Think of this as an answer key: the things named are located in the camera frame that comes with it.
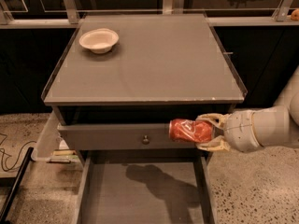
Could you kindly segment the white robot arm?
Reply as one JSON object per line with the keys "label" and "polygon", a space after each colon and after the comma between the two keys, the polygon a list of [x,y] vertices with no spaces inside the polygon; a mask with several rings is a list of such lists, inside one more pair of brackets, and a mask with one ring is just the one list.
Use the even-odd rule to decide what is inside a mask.
{"label": "white robot arm", "polygon": [[231,114],[201,115],[223,131],[208,143],[196,144],[204,151],[252,152],[265,147],[299,148],[299,67],[275,101],[266,109],[243,109]]}

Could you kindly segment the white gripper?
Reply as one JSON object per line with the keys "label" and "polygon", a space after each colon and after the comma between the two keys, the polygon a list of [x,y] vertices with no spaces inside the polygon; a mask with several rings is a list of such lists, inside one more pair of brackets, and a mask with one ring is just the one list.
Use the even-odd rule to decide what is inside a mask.
{"label": "white gripper", "polygon": [[208,113],[198,116],[197,120],[207,121],[223,129],[224,136],[219,135],[207,143],[196,143],[196,147],[208,152],[229,151],[231,147],[240,152],[260,149],[261,145],[255,137],[252,117],[252,110],[236,111],[231,115]]}

